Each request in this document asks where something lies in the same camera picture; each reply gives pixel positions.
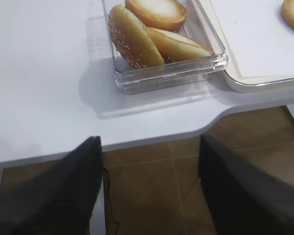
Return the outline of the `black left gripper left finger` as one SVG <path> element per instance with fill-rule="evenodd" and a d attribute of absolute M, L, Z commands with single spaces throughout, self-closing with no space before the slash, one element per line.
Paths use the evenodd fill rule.
<path fill-rule="evenodd" d="M 84 235 L 102 182 L 100 137 L 0 195 L 0 235 Z"/>

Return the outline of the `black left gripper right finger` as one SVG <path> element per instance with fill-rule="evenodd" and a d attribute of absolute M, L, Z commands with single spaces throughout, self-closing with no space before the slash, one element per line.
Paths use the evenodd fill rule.
<path fill-rule="evenodd" d="M 198 177 L 219 235 L 294 235 L 294 187 L 210 135 L 200 137 Z"/>

